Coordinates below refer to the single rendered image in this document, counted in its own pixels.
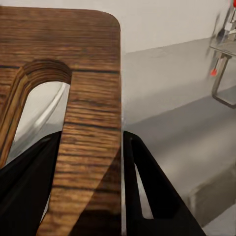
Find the cutting board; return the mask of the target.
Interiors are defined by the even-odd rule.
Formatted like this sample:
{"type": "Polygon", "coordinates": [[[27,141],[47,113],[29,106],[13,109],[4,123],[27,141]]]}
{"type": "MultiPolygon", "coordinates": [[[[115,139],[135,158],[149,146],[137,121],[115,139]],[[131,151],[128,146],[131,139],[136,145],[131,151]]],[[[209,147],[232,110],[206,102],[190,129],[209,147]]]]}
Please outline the cutting board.
{"type": "Polygon", "coordinates": [[[121,30],[89,9],[0,6],[0,169],[29,93],[70,85],[35,236],[121,236],[121,30]]]}

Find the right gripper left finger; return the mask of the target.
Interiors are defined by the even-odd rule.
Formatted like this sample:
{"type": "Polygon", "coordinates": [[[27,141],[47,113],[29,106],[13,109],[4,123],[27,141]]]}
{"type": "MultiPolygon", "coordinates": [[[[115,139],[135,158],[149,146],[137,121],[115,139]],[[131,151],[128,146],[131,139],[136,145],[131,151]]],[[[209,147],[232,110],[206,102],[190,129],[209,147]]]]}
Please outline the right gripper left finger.
{"type": "Polygon", "coordinates": [[[50,197],[61,132],[0,169],[0,236],[35,236],[50,197]]]}

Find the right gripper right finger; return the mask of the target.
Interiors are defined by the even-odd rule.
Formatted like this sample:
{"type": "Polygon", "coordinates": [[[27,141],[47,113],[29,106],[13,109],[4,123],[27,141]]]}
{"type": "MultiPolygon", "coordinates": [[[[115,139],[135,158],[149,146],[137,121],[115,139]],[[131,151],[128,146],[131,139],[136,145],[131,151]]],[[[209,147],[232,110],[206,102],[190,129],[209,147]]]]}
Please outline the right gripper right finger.
{"type": "Polygon", "coordinates": [[[143,140],[123,132],[127,236],[206,236],[143,140]],[[137,165],[154,219],[143,217],[137,165]]]}

